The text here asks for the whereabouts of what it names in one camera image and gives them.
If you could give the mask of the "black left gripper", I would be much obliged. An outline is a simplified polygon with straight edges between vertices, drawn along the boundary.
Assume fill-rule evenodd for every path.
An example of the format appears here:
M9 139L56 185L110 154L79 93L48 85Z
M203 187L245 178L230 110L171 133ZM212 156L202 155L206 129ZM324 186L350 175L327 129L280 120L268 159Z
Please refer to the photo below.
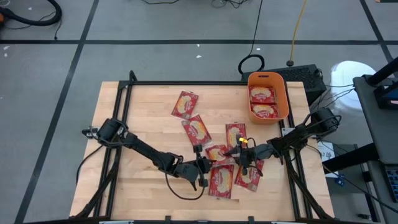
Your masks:
M178 162L172 173L174 177L183 178L188 180L192 187L195 188L195 181L198 180L200 187L208 187L208 180L205 179L205 174L213 167L215 160L211 160L201 155L203 151L202 145L193 147L193 152L196 155L195 160L188 162Z

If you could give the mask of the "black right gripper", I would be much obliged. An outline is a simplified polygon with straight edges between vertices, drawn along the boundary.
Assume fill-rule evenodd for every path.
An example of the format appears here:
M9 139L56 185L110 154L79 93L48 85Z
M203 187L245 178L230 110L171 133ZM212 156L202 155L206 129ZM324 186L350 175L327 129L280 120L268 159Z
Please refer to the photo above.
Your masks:
M255 141L253 141L254 147L244 148L242 145L243 143L247 143L248 140L239 136L238 141L238 146L232 148L223 155L227 158L239 158L238 164L242 168L242 175L247 175L249 168L255 168L259 175L263 175L261 169L257 165L257 162L270 158L270 156L273 154L274 147L271 144L256 145Z

